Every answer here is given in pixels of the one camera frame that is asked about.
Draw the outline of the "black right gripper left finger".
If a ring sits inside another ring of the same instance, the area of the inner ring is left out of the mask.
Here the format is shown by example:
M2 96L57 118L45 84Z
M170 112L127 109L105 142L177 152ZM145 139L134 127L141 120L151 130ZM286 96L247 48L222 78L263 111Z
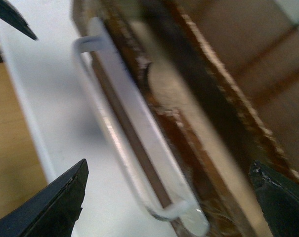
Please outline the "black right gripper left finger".
M82 211L87 178L87 160L82 159L1 218L0 237L70 237Z

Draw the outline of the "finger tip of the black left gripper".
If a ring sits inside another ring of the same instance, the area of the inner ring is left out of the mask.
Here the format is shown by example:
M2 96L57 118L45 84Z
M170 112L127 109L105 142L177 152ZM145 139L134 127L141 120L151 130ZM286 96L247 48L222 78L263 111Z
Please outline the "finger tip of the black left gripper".
M38 40L21 13L7 0L0 0L0 19L29 38Z

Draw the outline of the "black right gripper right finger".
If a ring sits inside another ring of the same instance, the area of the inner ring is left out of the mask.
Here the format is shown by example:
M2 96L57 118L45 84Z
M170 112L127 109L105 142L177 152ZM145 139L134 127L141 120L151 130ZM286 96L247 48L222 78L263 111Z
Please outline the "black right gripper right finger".
M249 177L273 236L299 237L299 185L258 160Z

